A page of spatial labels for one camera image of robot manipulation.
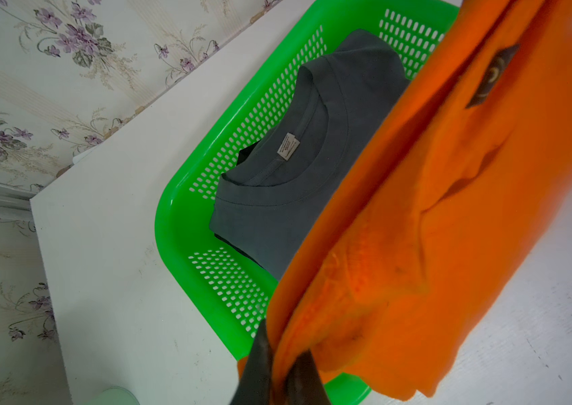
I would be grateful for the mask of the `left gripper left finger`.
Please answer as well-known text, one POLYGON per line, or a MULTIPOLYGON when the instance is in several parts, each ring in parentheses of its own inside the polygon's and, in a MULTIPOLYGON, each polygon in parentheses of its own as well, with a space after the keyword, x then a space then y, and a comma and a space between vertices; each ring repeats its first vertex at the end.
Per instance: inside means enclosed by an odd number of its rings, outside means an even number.
POLYGON ((271 390, 272 349, 262 320, 230 405, 269 405, 271 390))

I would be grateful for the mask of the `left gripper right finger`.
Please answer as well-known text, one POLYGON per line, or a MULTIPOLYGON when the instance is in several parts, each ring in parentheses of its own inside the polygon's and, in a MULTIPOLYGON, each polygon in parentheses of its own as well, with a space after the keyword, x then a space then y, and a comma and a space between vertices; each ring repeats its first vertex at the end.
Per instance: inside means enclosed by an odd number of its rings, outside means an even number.
POLYGON ((286 380, 289 405, 331 405, 310 351, 301 354, 286 380))

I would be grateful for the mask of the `green plastic basket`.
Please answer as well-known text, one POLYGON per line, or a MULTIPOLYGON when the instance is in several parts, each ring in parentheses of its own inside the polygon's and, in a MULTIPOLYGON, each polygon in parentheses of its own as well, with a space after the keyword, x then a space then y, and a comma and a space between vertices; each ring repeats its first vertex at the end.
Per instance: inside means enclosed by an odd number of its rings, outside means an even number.
POLYGON ((276 279, 209 228, 220 176, 286 113, 302 64, 352 31, 378 35, 413 79, 458 16, 444 1, 316 1, 172 177, 154 222, 164 265, 235 360, 249 354, 276 279))

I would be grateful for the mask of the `black t-shirt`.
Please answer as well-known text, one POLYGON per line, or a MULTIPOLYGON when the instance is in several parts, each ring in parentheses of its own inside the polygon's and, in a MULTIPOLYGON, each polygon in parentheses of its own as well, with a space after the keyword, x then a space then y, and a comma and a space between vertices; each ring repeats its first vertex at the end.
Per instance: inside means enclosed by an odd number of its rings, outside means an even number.
POLYGON ((251 222, 244 209, 245 206, 230 204, 229 201, 221 199, 216 195, 209 228, 218 240, 230 246, 244 258, 248 258, 258 266, 261 266, 252 255, 243 250, 243 246, 248 245, 247 228, 251 222))

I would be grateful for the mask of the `grey t-shirt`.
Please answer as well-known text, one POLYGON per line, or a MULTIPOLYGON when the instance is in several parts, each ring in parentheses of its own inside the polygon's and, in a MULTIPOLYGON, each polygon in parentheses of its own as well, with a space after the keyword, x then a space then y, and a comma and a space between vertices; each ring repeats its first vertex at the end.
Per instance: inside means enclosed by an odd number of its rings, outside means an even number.
POLYGON ((366 30, 300 67, 283 119, 240 153, 216 195, 245 206, 248 245, 282 278, 340 182, 408 87, 401 58, 366 30))

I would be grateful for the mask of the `orange t-shirt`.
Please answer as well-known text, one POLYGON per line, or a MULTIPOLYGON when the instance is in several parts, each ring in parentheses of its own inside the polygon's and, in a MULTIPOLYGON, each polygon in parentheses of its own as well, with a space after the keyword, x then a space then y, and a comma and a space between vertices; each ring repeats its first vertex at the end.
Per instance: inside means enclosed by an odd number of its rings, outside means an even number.
POLYGON ((572 1, 466 1, 267 309, 271 403, 312 353, 434 395, 572 187, 572 1))

